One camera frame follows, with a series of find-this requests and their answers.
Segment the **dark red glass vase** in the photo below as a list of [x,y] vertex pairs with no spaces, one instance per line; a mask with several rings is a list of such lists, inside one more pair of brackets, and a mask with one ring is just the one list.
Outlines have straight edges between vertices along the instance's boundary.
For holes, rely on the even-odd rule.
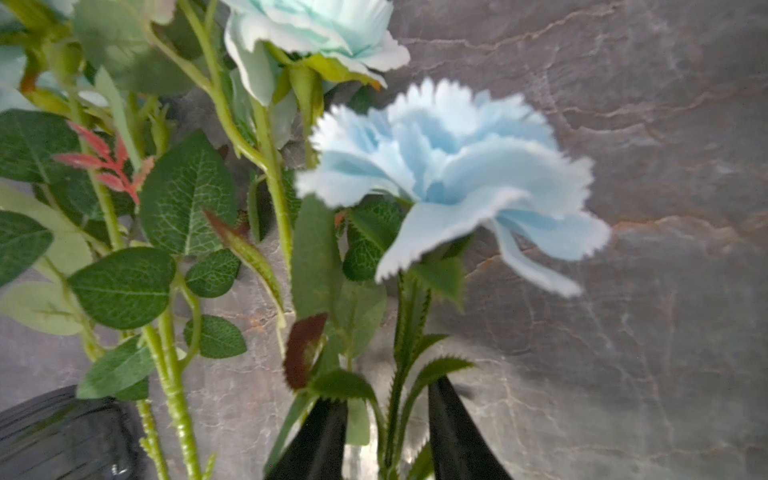
[[1,412],[3,479],[144,479],[139,420],[112,397],[81,400],[71,385]]

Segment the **teal white rose spray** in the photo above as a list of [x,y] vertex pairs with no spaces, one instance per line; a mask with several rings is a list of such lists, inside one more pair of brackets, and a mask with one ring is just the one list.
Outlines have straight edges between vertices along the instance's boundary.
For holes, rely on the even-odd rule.
[[261,171],[287,266],[316,208],[281,150],[295,116],[310,135],[325,82],[383,85],[407,63],[388,1],[5,1],[1,5],[1,311],[79,336],[83,400],[136,404],[140,441],[169,475],[149,400],[156,375],[187,476],[209,479],[183,385],[199,357],[245,349],[202,312],[242,265],[278,315],[285,295],[244,237],[223,154],[196,131],[174,141],[168,97],[199,88],[239,156]]

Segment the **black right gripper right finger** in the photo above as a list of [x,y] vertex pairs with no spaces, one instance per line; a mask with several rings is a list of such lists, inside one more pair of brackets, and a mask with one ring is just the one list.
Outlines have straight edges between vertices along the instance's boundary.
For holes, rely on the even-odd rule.
[[483,439],[447,376],[428,387],[430,445],[437,480],[512,480]]

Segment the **light blue carnation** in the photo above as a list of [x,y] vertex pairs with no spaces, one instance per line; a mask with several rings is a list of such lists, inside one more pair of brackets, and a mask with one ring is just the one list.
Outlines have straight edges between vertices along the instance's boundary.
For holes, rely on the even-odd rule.
[[447,376],[486,442],[492,425],[469,400],[507,385],[447,347],[468,337],[534,369],[543,352],[538,322],[519,314],[525,289],[579,297],[554,263],[609,243],[587,208],[594,163],[565,153],[524,97],[449,80],[364,113],[335,105],[309,144],[316,162],[294,176],[290,416],[346,401],[347,424],[360,408],[374,431],[375,478],[435,478],[428,387]]

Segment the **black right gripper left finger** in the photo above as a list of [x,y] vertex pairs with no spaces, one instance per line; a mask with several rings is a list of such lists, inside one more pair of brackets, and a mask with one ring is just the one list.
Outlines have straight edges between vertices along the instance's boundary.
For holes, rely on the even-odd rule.
[[348,406],[321,399],[265,479],[337,480],[342,478]]

